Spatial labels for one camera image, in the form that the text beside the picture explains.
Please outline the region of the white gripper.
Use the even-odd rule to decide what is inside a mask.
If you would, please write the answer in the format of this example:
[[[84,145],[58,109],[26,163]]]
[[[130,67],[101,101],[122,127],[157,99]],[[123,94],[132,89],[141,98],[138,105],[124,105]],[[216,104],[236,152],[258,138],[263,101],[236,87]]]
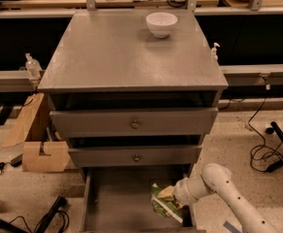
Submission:
[[[182,206],[190,206],[198,201],[194,192],[196,185],[195,179],[184,178],[178,181],[175,186],[164,188],[158,193],[158,198],[164,200],[173,200],[174,198]]]

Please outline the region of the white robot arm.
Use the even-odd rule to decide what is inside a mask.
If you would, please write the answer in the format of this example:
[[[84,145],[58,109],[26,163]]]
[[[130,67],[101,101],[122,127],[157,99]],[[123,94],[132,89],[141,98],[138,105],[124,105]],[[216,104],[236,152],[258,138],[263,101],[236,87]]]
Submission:
[[[191,206],[214,193],[229,206],[247,233],[279,233],[237,190],[231,171],[216,163],[207,164],[199,175],[184,178],[161,190],[152,200],[181,221],[173,209]]]

